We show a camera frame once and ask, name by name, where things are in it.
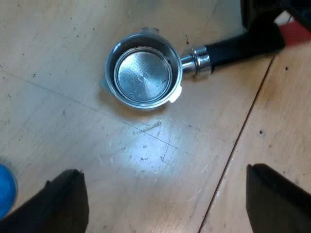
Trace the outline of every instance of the stainless steel filter basket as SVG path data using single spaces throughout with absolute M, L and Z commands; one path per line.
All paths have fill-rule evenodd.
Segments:
M 105 81 L 121 102 L 152 109 L 181 94 L 182 63 L 156 29 L 143 29 L 119 41 L 105 65 Z

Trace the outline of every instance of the red object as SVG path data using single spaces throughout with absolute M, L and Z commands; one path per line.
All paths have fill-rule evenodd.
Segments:
M 297 21 L 280 26 L 286 46 L 293 46 L 311 40 L 311 33 Z

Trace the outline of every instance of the black portafilter handle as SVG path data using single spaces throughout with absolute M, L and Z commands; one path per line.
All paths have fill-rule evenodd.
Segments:
M 218 66 L 273 53 L 284 47 L 284 39 L 276 24 L 264 29 L 253 29 L 231 39 L 206 45 L 212 70 Z
M 276 24 L 252 27 L 242 35 L 192 49 L 181 59 L 183 72 L 197 74 L 209 70 L 212 73 L 216 67 L 273 53 L 284 47 L 284 39 Z

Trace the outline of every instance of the scratch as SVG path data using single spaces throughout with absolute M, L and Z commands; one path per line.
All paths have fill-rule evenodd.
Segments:
M 141 130 L 141 131 L 133 132 L 133 134 L 146 132 L 146 131 L 148 131 L 148 130 L 152 130 L 152 129 L 154 129 L 155 127 L 158 127 L 158 126 L 161 126 L 161 125 L 162 125 L 162 121 L 158 121 L 157 123 L 153 124 L 152 126 L 147 127 L 147 128 L 145 128 L 145 129 L 143 129 L 143 130 Z
M 192 157 L 196 157 L 196 155 L 191 154 L 191 153 L 189 153 L 189 152 L 184 151 L 184 153 L 187 154 L 187 155 L 190 155 L 190 156 L 192 156 Z
M 193 200 L 195 200 L 195 199 L 198 197 L 198 195 L 199 195 L 201 192 L 202 192 L 202 189 L 200 189 L 196 195 L 194 195 L 192 198 L 190 198 L 190 199 L 188 199 L 188 200 L 182 200 L 182 201 L 170 201 L 170 203 L 176 203 L 176 202 L 189 202 L 189 201 L 193 201 Z
M 97 156 L 97 158 L 98 158 L 98 159 L 99 159 L 99 161 L 101 162 L 101 165 L 103 165 L 104 163 L 103 163 L 103 161 L 102 161 L 101 157 L 100 157 L 100 156 Z
M 208 164 L 205 165 L 205 167 L 202 169 L 201 173 L 203 174 L 203 172 L 205 171 L 205 169 L 207 168 Z
M 169 142 L 166 144 L 166 149 L 165 149 L 165 153 L 164 153 L 164 155 L 163 155 L 163 157 L 162 157 L 162 161 L 164 161 L 164 157 L 165 157 L 166 152 L 167 152 L 167 149 L 168 149 L 168 147 L 169 147 L 169 144 L 170 144 L 170 141 L 171 141 L 171 135 L 172 135 L 172 132 L 170 133 Z

